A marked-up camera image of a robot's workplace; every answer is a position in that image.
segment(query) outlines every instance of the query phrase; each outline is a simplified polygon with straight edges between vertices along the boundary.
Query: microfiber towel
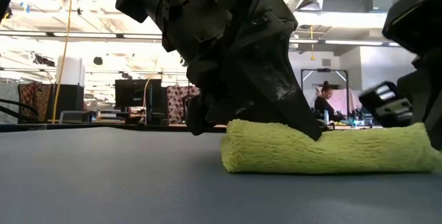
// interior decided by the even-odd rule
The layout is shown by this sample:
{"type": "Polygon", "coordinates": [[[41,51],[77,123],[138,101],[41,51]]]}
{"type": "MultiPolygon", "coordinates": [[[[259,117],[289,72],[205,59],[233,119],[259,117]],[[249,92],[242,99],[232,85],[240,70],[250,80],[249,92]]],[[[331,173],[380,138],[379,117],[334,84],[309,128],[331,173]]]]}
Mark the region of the microfiber towel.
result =
{"type": "Polygon", "coordinates": [[[431,172],[442,154],[423,124],[389,129],[327,131],[317,141],[283,124],[233,120],[221,142],[227,171],[334,174],[431,172]]]}

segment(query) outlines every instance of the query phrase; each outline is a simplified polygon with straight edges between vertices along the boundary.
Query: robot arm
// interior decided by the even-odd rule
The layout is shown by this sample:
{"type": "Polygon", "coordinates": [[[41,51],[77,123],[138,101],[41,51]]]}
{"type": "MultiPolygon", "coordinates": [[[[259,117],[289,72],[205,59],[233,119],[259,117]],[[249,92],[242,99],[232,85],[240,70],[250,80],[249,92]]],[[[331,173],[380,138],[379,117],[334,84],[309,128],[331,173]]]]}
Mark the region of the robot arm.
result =
{"type": "Polygon", "coordinates": [[[388,11],[383,34],[417,56],[415,71],[365,91],[363,106],[384,127],[425,124],[435,149],[442,149],[442,0],[399,0],[388,11]],[[393,97],[381,97],[383,90],[393,97]]]}
{"type": "Polygon", "coordinates": [[[289,63],[298,23],[283,0],[117,0],[116,8],[140,23],[149,16],[163,47],[189,65],[187,77],[201,89],[187,113],[194,135],[241,118],[320,137],[289,63]]]}

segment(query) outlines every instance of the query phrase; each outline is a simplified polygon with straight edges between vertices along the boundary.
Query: hanging cable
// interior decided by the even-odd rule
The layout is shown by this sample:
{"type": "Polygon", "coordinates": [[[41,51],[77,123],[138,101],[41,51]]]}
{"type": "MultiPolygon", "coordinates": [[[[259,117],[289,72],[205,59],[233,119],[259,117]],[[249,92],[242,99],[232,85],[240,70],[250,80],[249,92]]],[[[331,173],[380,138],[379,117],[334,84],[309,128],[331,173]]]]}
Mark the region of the hanging cable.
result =
{"type": "Polygon", "coordinates": [[[64,42],[63,57],[61,58],[60,75],[58,77],[58,82],[55,82],[57,84],[57,90],[55,91],[54,105],[52,107],[52,123],[53,124],[55,124],[55,117],[57,116],[57,103],[58,103],[58,97],[59,97],[59,94],[60,94],[61,79],[62,79],[62,75],[63,75],[64,61],[66,59],[66,51],[68,50],[71,13],[72,13],[72,0],[69,0],[68,29],[67,29],[67,33],[66,33],[66,39],[65,39],[65,42],[64,42]]]}
{"type": "Polygon", "coordinates": [[[144,116],[142,116],[144,118],[144,125],[147,125],[147,107],[146,107],[146,91],[149,85],[149,82],[153,76],[153,74],[155,73],[155,69],[157,68],[157,62],[158,62],[158,56],[157,59],[155,60],[155,63],[153,65],[153,71],[152,73],[148,76],[146,85],[144,85],[144,94],[143,94],[143,107],[144,107],[144,116]]]}
{"type": "Polygon", "coordinates": [[[14,111],[12,111],[10,109],[7,109],[4,106],[0,106],[0,112],[6,113],[8,115],[11,115],[12,117],[17,118],[18,120],[23,120],[23,121],[32,122],[32,123],[39,123],[39,119],[38,119],[38,115],[39,114],[38,114],[37,110],[35,110],[31,106],[28,106],[27,104],[22,104],[20,102],[15,102],[15,101],[12,101],[12,100],[0,99],[0,102],[1,103],[6,103],[6,104],[14,104],[14,105],[17,105],[19,107],[24,107],[24,108],[30,110],[32,113],[34,113],[36,115],[36,117],[32,118],[32,117],[28,117],[28,116],[25,116],[25,115],[20,114],[20,113],[16,113],[16,112],[14,112],[14,111]]]}
{"type": "MultiPolygon", "coordinates": [[[[313,39],[313,26],[310,26],[310,38],[313,39]]],[[[314,45],[311,44],[311,58],[310,60],[314,61],[315,60],[315,56],[314,56],[314,45]]]]}

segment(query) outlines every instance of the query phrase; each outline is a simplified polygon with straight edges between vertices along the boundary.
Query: person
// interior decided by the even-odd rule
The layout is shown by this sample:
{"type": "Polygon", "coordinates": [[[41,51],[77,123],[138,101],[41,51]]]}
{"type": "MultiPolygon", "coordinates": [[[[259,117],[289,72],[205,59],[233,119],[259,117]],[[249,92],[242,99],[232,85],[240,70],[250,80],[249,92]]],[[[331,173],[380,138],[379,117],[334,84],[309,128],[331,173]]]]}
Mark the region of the person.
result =
{"type": "Polygon", "coordinates": [[[318,111],[320,114],[324,114],[324,110],[327,110],[329,112],[329,119],[335,120],[334,109],[327,101],[333,95],[333,88],[330,86],[328,81],[324,82],[320,92],[321,94],[315,100],[315,111],[318,111]]]}

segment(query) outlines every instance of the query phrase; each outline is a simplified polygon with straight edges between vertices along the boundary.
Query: table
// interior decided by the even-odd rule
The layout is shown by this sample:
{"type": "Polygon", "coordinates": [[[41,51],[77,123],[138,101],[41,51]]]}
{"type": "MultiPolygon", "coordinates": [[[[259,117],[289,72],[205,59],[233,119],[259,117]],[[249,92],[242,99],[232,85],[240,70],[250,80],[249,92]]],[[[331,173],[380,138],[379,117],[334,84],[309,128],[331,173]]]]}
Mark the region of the table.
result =
{"type": "Polygon", "coordinates": [[[333,126],[329,126],[331,130],[362,130],[362,129],[379,129],[382,127],[366,127],[366,126],[355,126],[351,127],[348,125],[335,125],[334,129],[333,126]]]}
{"type": "Polygon", "coordinates": [[[229,174],[221,133],[0,133],[0,223],[440,223],[442,175],[229,174]]]}
{"type": "MultiPolygon", "coordinates": [[[[169,124],[170,127],[187,127],[186,124],[169,124]]],[[[215,128],[226,128],[225,124],[217,124],[214,126],[215,128]]]]}

